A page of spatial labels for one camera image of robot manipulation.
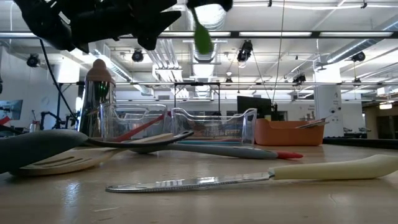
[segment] orange basket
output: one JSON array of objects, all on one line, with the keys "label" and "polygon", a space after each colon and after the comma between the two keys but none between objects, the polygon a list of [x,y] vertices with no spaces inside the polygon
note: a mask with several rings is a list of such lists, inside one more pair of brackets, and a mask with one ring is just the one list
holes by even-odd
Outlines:
[{"label": "orange basket", "polygon": [[268,121],[257,119],[254,138],[261,146],[319,146],[324,126],[296,128],[308,121]]}]

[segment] workbench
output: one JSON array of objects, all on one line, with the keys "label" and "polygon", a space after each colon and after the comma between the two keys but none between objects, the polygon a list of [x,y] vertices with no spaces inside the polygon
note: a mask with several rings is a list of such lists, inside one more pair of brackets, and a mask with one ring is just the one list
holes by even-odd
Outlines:
[{"label": "workbench", "polygon": [[289,164],[362,159],[398,151],[323,145],[268,147],[296,161],[235,159],[190,152],[122,152],[70,174],[0,175],[0,223],[398,223],[398,172],[374,180],[270,180],[152,194],[105,192],[107,185],[264,172]]}]

